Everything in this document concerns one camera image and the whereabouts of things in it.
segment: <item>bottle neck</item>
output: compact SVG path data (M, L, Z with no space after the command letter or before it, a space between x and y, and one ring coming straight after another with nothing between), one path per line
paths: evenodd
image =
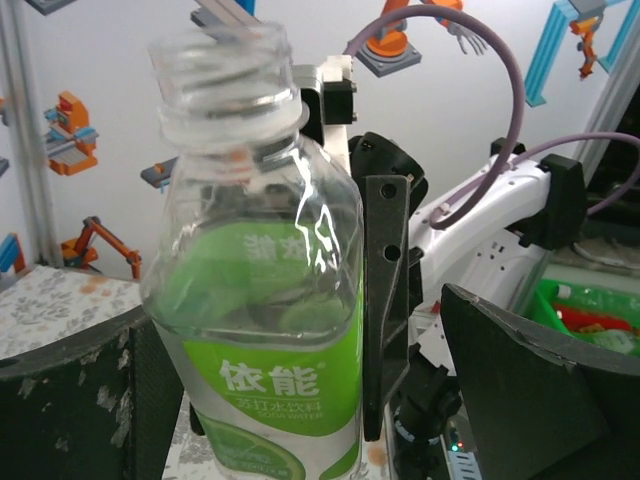
M164 137L185 153L269 145L306 120L279 25L198 30L158 42L151 54Z

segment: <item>orange robot arm illustration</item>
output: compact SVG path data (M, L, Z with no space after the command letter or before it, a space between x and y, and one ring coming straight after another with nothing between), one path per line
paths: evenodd
M464 3L462 2L462 0L424 0L422 3L424 3L425 5L437 5L439 7L454 8L459 11L464 10ZM442 25L443 27L449 27L449 24L451 23L449 22L449 20L445 20L443 18L438 18L437 20L438 23L440 23L440 25Z
M94 235L98 235L131 265L131 275L135 280L140 279L142 258L137 250L128 248L122 240L102 225L98 217L88 217L84 220L84 227L78 238L72 238L62 244L62 254L66 267L89 269L91 262L98 259L97 251L91 247Z
M392 12L409 5L409 0L387 0L382 9L382 14ZM371 37L367 46L381 57L397 57L402 55L409 46L409 40L404 33L406 20L392 23L375 37Z
M459 11L464 10L464 3L462 0L421 0L421 1L425 5L437 5L439 7L454 8ZM447 29L447 32L449 32L451 35L456 37L456 39L458 40L458 44L460 45L460 50L462 50L462 53L464 53L465 55L467 54L467 49L465 47L465 40L471 46L471 48L473 49L476 55L483 55L484 52L487 51L487 44L475 33L471 32L470 30L456 23L451 23L449 20L445 20L443 18L438 18L436 20L438 20L440 25L442 25Z
M593 73L593 67L598 61L598 55L593 48L593 39L601 22L602 17L593 17L583 21L574 21L570 24L571 32L582 39L578 44L578 50L584 55L584 63L579 70L581 80Z

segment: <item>clear plastic bottle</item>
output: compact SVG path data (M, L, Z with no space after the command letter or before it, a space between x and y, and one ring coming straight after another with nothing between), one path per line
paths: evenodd
M362 205L304 121L278 25L151 47L181 151L141 294L227 478L360 464Z

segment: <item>robot arm illustration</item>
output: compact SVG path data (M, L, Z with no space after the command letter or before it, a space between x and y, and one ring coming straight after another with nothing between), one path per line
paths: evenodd
M382 9L381 15L385 15L405 8L410 0L387 0ZM425 5L435 5L452 8L462 11L464 3L462 0L420 0ZM456 37L460 49L467 54L468 43L476 55L482 55L487 50L487 45L480 37L453 22L445 19L436 19L440 25L447 29L447 32ZM394 72L398 72L412 65L420 63L422 55L409 43L406 20L393 22L383 28L376 35L372 36L367 44L358 52L357 58L377 77L384 77Z
M421 0L425 5L437 5L440 7L449 7L454 8L456 10L463 11L464 3L462 0ZM471 48L475 52L476 55L483 55L484 52L487 51L487 44L482 40L478 35L472 33L468 29L458 25L457 23L450 22L444 19L437 19L438 23L440 23L443 27L447 29L451 35L456 37L458 40L458 44L460 45L460 50L465 55L467 54L467 49L465 47L465 40Z
M604 6L594 16L586 19L578 19L570 24L571 32L581 39L578 43L578 51L584 55L584 63L580 67L580 79L584 80L593 73L593 67L598 61L598 55L593 47L596 31L604 19Z
M594 37L607 8L629 2L629 9L620 25L608 52L597 55ZM567 31L580 37L577 45L584 61L579 68L580 79L593 73L596 64L610 73L620 57L620 52L631 36L632 27L640 13L640 0L557 0L551 6L549 17L540 36L540 41L531 59L525 78L527 103L539 107L546 103L544 88L551 74Z

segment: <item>gray floral surface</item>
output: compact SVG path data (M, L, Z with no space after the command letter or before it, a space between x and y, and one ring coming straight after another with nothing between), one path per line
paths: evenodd
M139 304L136 283L37 266L0 292L0 358L48 345Z
M360 470L349 480L388 480L390 478L385 442L384 435L377 442L363 442ZM162 480L223 480L223 478L216 468L207 439L191 432L189 401L185 396Z
M139 305L138 285L73 270L38 266L0 292L0 358L72 335ZM222 480L208 441L191 433L183 400L163 480ZM351 480L389 479L384 437L365 443Z

